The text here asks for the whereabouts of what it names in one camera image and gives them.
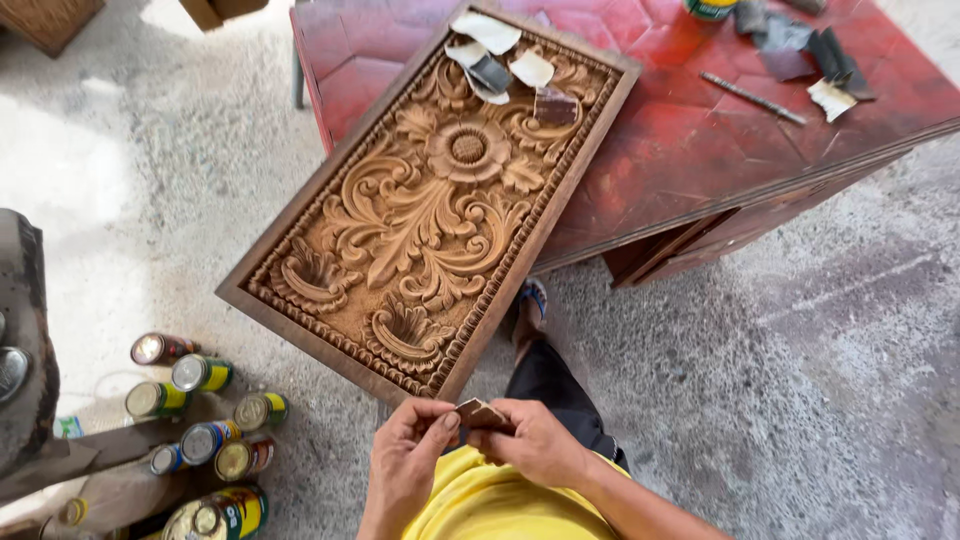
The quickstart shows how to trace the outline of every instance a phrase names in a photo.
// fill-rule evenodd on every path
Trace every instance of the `green can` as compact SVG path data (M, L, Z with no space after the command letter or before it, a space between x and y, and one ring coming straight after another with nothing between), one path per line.
M134 418L181 416L192 401L193 396L170 382L141 382L127 394L124 406Z
M736 0L684 0L691 15L704 20L723 20L736 7Z
M216 392L233 380L233 364L212 356L187 355L174 364L170 379L181 392Z
M276 426L287 417L287 399L275 392L249 394L233 410L233 421L243 432Z

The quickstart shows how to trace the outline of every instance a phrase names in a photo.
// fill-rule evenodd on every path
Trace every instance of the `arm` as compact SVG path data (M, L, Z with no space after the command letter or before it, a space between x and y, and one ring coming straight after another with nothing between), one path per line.
M357 540L396 540L430 498L437 459L458 435L454 404L409 398L373 436Z
M662 499L584 448L540 402L494 400L516 427L511 437L474 430L467 442L494 462L510 463L531 481L573 489L624 540L720 540L724 533Z

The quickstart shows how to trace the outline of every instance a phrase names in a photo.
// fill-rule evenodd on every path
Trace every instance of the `wood carving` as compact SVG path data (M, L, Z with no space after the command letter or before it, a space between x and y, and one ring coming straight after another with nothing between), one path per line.
M623 77L529 32L508 54L528 48L580 99L574 124L541 125L526 88L483 103L439 47L243 287L405 392L436 396Z

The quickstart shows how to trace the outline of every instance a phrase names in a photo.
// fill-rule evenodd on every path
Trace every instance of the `yellow shirt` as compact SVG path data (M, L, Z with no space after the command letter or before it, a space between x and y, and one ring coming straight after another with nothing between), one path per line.
M511 465L484 464L483 456L470 446L437 461L430 499L403 531L403 540L508 538L616 540L617 536L580 494L535 484Z

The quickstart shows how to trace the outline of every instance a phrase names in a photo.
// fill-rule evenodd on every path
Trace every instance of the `black shorts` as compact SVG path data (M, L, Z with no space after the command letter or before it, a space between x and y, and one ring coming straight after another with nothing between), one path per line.
M546 340L534 341L514 370L504 397L538 400L586 448L630 472L616 439L603 431L603 419L566 362Z

